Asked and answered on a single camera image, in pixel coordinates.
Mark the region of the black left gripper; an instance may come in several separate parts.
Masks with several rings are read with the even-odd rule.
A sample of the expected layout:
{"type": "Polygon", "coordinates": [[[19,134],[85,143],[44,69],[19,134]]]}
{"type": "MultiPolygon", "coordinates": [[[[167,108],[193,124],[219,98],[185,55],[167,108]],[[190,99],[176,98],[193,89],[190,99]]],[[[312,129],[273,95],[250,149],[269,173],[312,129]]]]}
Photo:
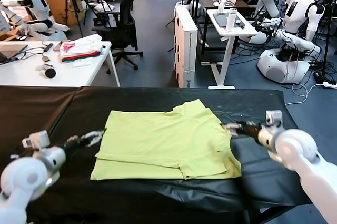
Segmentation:
{"type": "Polygon", "coordinates": [[[67,140],[63,145],[61,145],[61,148],[65,152],[66,157],[71,157],[78,149],[84,148],[88,145],[88,147],[91,147],[97,143],[99,143],[105,133],[106,129],[100,129],[96,131],[91,131],[80,138],[73,138],[70,140],[67,140]]]}

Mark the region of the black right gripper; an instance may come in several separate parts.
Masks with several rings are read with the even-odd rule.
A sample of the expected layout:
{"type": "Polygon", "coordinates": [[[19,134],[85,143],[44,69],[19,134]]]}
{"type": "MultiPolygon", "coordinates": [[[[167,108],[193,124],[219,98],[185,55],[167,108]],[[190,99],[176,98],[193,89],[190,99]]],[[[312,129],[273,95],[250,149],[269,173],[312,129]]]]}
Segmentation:
{"type": "Polygon", "coordinates": [[[222,128],[228,129],[232,136],[245,135],[259,141],[259,131],[261,125],[254,122],[234,122],[234,123],[221,123],[222,128]]]}

